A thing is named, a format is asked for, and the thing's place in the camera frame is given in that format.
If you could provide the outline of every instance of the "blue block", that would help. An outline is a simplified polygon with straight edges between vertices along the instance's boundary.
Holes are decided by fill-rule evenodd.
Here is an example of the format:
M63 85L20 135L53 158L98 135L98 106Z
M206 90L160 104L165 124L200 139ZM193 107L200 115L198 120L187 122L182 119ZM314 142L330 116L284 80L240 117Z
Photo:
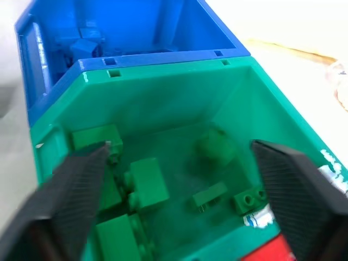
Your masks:
M78 59L94 58L97 57L98 44L85 39L79 39L70 46L70 51L74 62Z
M80 28L80 34L82 39L86 39L98 44L105 41L102 33L97 28Z
M80 33L77 27L72 28L60 28L57 30L57 34L54 37L54 41L57 46L67 47L72 43L80 39Z
M250 55L204 0L32 0L16 32L30 126L85 71Z

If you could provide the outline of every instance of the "small green brick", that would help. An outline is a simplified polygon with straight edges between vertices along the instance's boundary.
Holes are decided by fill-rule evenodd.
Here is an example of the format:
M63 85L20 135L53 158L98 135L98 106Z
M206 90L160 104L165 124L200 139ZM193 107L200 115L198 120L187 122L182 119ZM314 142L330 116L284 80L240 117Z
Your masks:
M144 260L127 214L97 225L97 235L104 261Z
M224 167L236 156L236 149L228 135L216 127L211 127L197 142L196 151L200 157L209 159Z
M133 214L129 217L132 225L133 233L136 241L139 244L139 250L141 253L142 260L152 261L153 252L155 251L154 243L149 241L144 231L143 224L138 214Z
M158 161L155 158L143 159L131 163L129 172L125 173L131 209L154 207L169 198Z
M192 196L195 208L207 205L209 202L218 200L227 192L224 182L219 182L205 191L198 192Z
M266 192L261 186L239 193L233 199L239 215L244 215L267 204Z
M84 129L72 133L72 141L75 150L79 150L88 145L110 141L110 162L117 163L123 151L123 142L115 125L105 125L102 127Z
M99 206L99 211L110 209L122 202L120 194L115 184L114 175L111 167L107 166L104 176L104 184L102 188L102 196Z

